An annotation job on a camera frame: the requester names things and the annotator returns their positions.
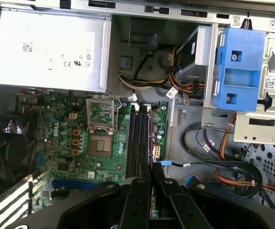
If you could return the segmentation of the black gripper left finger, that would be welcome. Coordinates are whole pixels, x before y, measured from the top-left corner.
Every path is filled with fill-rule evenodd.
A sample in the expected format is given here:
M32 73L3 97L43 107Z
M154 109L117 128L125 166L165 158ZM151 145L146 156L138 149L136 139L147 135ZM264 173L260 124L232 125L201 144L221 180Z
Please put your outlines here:
M106 181L9 224L10 229L147 229L151 173L141 164L141 177L130 184Z

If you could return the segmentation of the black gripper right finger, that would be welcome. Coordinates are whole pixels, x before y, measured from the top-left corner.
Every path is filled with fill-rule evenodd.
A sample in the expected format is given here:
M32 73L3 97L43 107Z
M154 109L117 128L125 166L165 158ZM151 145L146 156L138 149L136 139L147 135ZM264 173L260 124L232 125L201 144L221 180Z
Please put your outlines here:
M153 176L169 229L275 229L271 208L198 179L182 185L165 177L161 163Z

